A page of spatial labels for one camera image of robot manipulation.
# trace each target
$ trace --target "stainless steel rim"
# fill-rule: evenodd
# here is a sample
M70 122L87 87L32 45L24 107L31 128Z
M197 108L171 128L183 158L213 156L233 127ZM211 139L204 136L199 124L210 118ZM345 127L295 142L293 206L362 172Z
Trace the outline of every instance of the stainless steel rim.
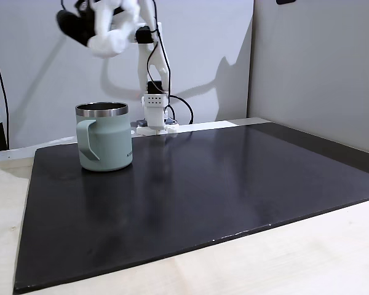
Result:
M83 103L75 107L75 113L81 117L115 117L128 112L129 106L118 102Z

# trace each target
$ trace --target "sage green mug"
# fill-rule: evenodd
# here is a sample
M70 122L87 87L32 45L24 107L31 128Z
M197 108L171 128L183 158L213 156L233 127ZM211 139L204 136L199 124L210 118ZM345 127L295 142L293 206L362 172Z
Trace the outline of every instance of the sage green mug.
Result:
M129 107L125 103L86 103L75 107L82 167L113 171L133 160Z

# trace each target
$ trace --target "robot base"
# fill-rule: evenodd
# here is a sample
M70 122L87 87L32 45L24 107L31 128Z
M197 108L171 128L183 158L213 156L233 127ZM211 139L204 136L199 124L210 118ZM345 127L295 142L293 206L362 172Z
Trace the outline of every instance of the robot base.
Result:
M177 133L179 131L179 124L166 125L162 130L155 130L149 127L137 127L137 134L149 136L149 135L160 135L168 133Z

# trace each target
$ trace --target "gray wall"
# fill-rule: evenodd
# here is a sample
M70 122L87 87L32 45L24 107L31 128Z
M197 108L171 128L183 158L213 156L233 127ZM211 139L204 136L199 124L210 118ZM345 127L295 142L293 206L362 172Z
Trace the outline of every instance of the gray wall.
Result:
M73 9L75 0L65 0ZM173 94L186 98L195 122L246 116L251 0L158 0ZM74 106L123 101L143 119L138 49L101 60L59 31L60 0L0 0L0 66L10 107L12 148L75 134ZM189 112L174 103L181 124Z
M369 0L256 0L250 115L369 151Z

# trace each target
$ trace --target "light wood surface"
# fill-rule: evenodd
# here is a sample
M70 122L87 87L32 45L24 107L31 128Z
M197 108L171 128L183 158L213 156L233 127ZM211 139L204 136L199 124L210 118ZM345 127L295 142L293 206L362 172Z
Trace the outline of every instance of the light wood surface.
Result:
M0 162L0 294L12 294L32 164ZM32 294L369 294L369 202Z

